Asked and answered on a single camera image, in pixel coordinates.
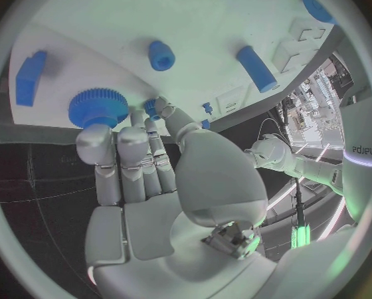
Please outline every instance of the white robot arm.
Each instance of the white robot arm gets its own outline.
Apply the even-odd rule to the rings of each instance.
[[[244,152],[255,168],[263,167],[300,178],[311,179],[329,186],[339,195],[343,195],[342,164],[334,165],[324,161],[315,161],[303,155],[291,152],[291,148],[272,134],[265,134],[250,149]]]

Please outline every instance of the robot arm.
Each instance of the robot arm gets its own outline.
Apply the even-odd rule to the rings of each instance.
[[[263,167],[283,171],[297,178],[304,176],[327,185],[337,194],[343,195],[342,164],[333,165],[292,153],[286,143],[272,134],[264,135],[263,140],[255,142],[244,152],[255,168]]]

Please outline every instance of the green light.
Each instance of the green light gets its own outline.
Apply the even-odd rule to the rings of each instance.
[[[291,249],[297,248],[297,230],[292,227],[291,230]]]
[[[309,225],[306,227],[305,234],[306,234],[306,244],[308,245],[310,244],[310,226]]]
[[[297,230],[297,247],[302,247],[306,245],[306,228],[298,227]]]

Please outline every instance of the dark floor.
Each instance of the dark floor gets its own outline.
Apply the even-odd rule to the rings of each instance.
[[[222,132],[240,148],[250,148],[266,114]],[[278,132],[265,122],[262,134]],[[173,166],[175,144],[166,145]],[[259,169],[271,198],[289,177]],[[84,262],[84,238],[95,207],[94,170],[75,146],[0,144],[0,201],[7,220],[33,260],[77,298],[99,298]],[[0,298],[30,298],[0,259]]]

